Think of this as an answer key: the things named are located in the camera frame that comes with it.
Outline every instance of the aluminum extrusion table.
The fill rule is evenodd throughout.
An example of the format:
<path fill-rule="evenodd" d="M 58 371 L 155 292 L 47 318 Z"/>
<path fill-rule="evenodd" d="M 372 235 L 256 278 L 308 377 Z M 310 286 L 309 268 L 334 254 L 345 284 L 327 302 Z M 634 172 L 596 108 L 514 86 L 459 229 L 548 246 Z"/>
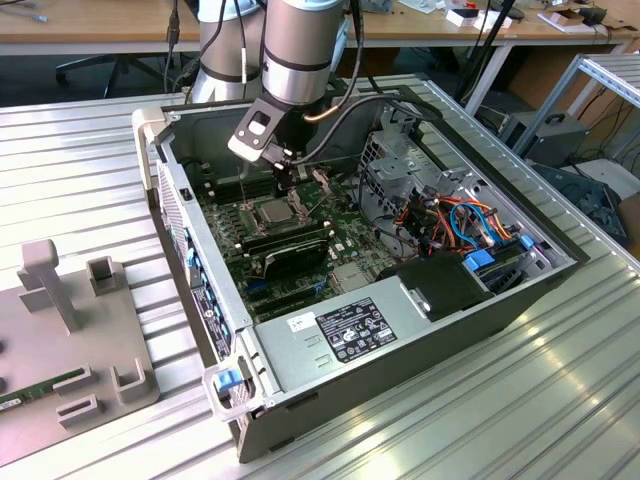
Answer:
<path fill-rule="evenodd" d="M 15 232 L 52 237 L 63 271 L 88 256 L 124 262 L 162 392 L 156 404 L 15 462 L 0 478 L 637 478 L 640 265 L 433 84 L 380 83 L 409 85 L 443 109 L 591 262 L 502 333 L 239 465 L 200 386 L 202 362 L 134 153 L 131 112 L 180 98 L 0 110 L 0 288 L 14 281 Z M 424 141 L 437 155 L 457 155 L 433 134 Z M 6 368 L 0 357 L 0 375 Z"/>
<path fill-rule="evenodd" d="M 534 135 L 553 110 L 555 104 L 562 95 L 569 89 L 578 74 L 586 73 L 591 77 L 589 85 L 575 99 L 569 112 L 575 114 L 576 105 L 582 105 L 587 97 L 593 92 L 593 87 L 600 84 L 621 96 L 636 108 L 640 108 L 640 55 L 576 55 L 567 70 L 544 101 L 533 121 L 522 133 L 518 141 L 513 146 L 513 151 L 521 155 Z M 636 134 L 631 135 L 626 142 L 623 142 L 613 155 L 616 158 L 626 149 Z"/>

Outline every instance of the blue cable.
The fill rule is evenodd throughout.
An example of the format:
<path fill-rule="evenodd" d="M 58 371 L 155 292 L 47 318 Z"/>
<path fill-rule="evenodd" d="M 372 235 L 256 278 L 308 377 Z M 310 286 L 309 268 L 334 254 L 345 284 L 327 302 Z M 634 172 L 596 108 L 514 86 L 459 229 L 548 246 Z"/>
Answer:
<path fill-rule="evenodd" d="M 464 235 L 458 229 L 458 222 L 456 221 L 456 216 L 455 216 L 456 209 L 458 207 L 467 207 L 467 208 L 469 208 L 480 219 L 480 221 L 482 222 L 482 225 L 484 226 L 485 230 L 487 231 L 487 233 L 489 234 L 491 239 L 495 243 L 501 243 L 502 242 L 502 240 L 500 239 L 499 235 L 493 230 L 493 228 L 491 228 L 491 225 L 489 225 L 489 222 L 485 218 L 485 216 L 482 213 L 482 211 L 478 207 L 476 207 L 475 205 L 471 205 L 470 203 L 466 203 L 466 202 L 454 205 L 453 208 L 451 209 L 451 212 L 449 213 L 449 221 L 451 222 L 451 227 L 452 227 L 453 231 L 455 232 L 455 234 L 458 237 L 460 237 L 461 239 L 469 242 L 471 245 L 473 245 L 473 247 L 475 249 L 478 248 L 478 244 L 476 243 L 475 240 L 473 240 L 471 237 L 468 237 L 468 236 Z"/>
<path fill-rule="evenodd" d="M 480 210 L 475 205 L 471 205 L 470 203 L 466 203 L 466 202 L 461 203 L 460 205 L 469 207 L 476 214 L 476 216 L 480 218 L 480 220 L 482 221 L 482 225 L 484 225 L 485 230 L 487 231 L 487 233 L 495 243 L 502 243 L 502 239 L 500 238 L 500 235 L 498 235 L 498 232 L 496 232 L 493 229 L 493 227 L 489 224 L 489 222 L 487 221 L 487 218 L 484 216 L 484 213 L 482 213 L 482 210 Z"/>
<path fill-rule="evenodd" d="M 449 212 L 449 223 L 451 223 L 451 228 L 453 228 L 453 232 L 458 235 L 461 239 L 469 242 L 471 245 L 473 245 L 473 248 L 475 248 L 476 250 L 478 249 L 478 244 L 476 243 L 476 241 L 471 238 L 471 237 L 467 237 L 466 235 L 464 235 L 459 229 L 458 229 L 458 222 L 456 222 L 456 208 L 458 208 L 460 205 L 455 205 L 452 209 L 451 212 Z"/>

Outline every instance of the wooden desk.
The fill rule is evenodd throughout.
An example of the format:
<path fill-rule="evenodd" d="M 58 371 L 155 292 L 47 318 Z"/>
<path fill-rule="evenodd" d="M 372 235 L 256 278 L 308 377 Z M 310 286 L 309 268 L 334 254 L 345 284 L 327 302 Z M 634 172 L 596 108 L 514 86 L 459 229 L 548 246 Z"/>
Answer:
<path fill-rule="evenodd" d="M 623 1 L 637 4 L 635 9 L 640 7 L 638 0 Z M 625 9 L 621 8 L 616 0 L 596 0 L 596 4 L 602 8 L 609 8 L 616 17 L 626 19 Z M 605 34 L 594 34 L 594 32 L 565 34 L 538 18 L 539 12 L 540 10 L 525 10 L 526 18 L 521 22 L 513 22 L 506 30 L 501 30 L 494 44 L 511 46 L 620 44 L 639 35 L 639 32 L 629 30 L 616 31 L 611 39 Z M 640 26 L 640 12 L 636 16 L 639 17 L 637 23 Z M 365 36 L 368 47 L 463 46 L 475 43 L 478 30 L 474 27 L 456 27 L 445 20 L 445 14 L 440 10 L 425 15 L 395 3 L 393 13 L 390 15 L 365 14 Z"/>
<path fill-rule="evenodd" d="M 166 52 L 165 35 L 171 0 L 38 0 L 38 13 L 47 23 L 0 13 L 0 55 L 99 54 Z M 640 17 L 640 0 L 597 0 L 619 18 Z M 180 43 L 176 51 L 199 49 L 199 27 L 182 0 L 180 5 Z M 473 45 L 478 31 L 458 28 L 444 18 L 442 11 L 425 15 L 396 3 L 392 14 L 365 14 L 365 46 L 377 47 L 454 47 Z M 527 10 L 526 18 L 502 31 L 498 47 L 488 63 L 467 111 L 474 114 L 496 78 L 511 49 L 522 45 L 613 44 L 615 53 L 624 52 L 638 32 L 616 31 L 604 34 L 567 35 Z M 348 46 L 353 47 L 353 39 Z"/>
<path fill-rule="evenodd" d="M 0 55 L 167 51 L 171 0 L 37 0 L 49 21 L 0 13 Z M 177 51 L 199 49 L 198 21 L 180 0 Z"/>

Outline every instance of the gray box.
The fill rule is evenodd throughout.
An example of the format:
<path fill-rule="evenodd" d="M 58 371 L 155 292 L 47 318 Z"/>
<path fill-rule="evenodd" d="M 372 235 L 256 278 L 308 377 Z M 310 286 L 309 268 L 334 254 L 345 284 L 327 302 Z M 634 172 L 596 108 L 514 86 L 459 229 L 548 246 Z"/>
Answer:
<path fill-rule="evenodd" d="M 511 115 L 500 132 L 500 140 L 513 148 L 535 116 L 535 111 Z M 540 126 L 521 156 L 549 167 L 565 165 L 566 158 L 578 150 L 588 133 L 588 128 L 567 112 L 555 112 Z"/>

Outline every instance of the white cable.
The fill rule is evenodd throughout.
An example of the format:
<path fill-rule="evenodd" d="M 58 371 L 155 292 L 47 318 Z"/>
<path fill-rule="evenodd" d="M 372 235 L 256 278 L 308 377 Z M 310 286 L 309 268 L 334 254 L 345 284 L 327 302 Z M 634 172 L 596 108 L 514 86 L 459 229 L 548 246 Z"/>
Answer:
<path fill-rule="evenodd" d="M 247 49 L 242 48 L 242 84 L 247 84 Z"/>

